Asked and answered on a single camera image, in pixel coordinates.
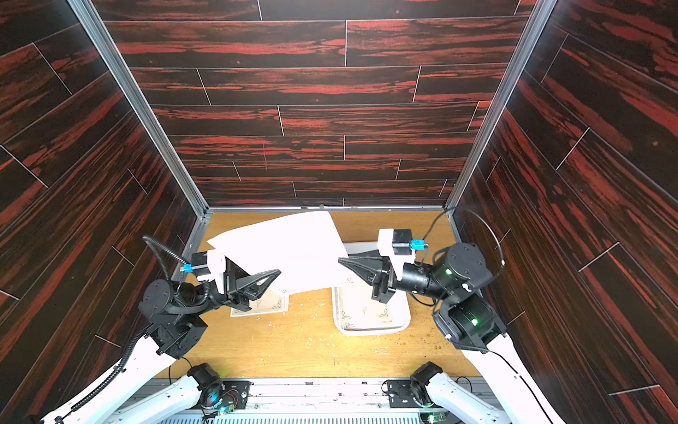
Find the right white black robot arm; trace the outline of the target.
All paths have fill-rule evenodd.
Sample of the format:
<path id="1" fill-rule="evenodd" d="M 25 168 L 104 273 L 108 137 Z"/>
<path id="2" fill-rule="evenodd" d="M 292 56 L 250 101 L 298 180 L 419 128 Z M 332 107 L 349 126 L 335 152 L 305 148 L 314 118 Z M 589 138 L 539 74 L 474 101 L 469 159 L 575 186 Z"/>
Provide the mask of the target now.
<path id="1" fill-rule="evenodd" d="M 380 249 L 378 255 L 339 259 L 371 286 L 373 300 L 388 303 L 396 293 L 431 299 L 436 328 L 480 371 L 499 405 L 481 399 L 432 362 L 410 377 L 415 403 L 443 408 L 461 423 L 563 422 L 517 354 L 508 326 L 480 295 L 497 277 L 480 249 L 457 243 L 438 251 L 432 263 L 416 261 L 416 252 L 427 249 L 424 240 L 413 240 Z"/>

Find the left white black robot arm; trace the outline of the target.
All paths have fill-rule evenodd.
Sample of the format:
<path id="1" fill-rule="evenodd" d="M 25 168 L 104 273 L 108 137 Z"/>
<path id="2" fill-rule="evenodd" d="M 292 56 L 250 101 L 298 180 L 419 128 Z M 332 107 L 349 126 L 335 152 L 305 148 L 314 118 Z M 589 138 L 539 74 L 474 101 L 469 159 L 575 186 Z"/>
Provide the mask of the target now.
<path id="1" fill-rule="evenodd" d="M 251 301 L 259 300 L 282 273 L 273 269 L 250 275 L 216 250 L 178 261 L 183 272 L 197 277 L 199 283 L 167 278 L 150 283 L 139 303 L 148 324 L 131 337 L 118 362 L 40 422 L 107 422 L 157 373 L 200 342 L 208 328 L 203 314 L 221 307 L 248 311 Z"/>

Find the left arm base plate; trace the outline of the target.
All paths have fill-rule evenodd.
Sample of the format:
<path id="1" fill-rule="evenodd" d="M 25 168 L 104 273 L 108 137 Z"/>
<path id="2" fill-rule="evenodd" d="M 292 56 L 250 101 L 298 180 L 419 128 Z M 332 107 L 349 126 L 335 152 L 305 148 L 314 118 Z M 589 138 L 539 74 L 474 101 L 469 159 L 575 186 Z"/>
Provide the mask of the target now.
<path id="1" fill-rule="evenodd" d="M 223 380 L 200 386 L 198 402 L 190 410 L 232 413 L 245 409 L 251 386 L 252 382 L 247 380 Z"/>

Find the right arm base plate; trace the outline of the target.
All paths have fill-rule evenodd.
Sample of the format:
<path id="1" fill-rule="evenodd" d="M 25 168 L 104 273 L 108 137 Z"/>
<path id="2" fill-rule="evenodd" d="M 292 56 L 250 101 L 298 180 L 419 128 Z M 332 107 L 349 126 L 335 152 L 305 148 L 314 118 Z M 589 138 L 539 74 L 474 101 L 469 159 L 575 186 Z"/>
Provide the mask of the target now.
<path id="1" fill-rule="evenodd" d="M 432 406 L 425 388 L 420 383 L 404 379 L 387 379 L 381 385 L 390 408 L 429 408 Z"/>

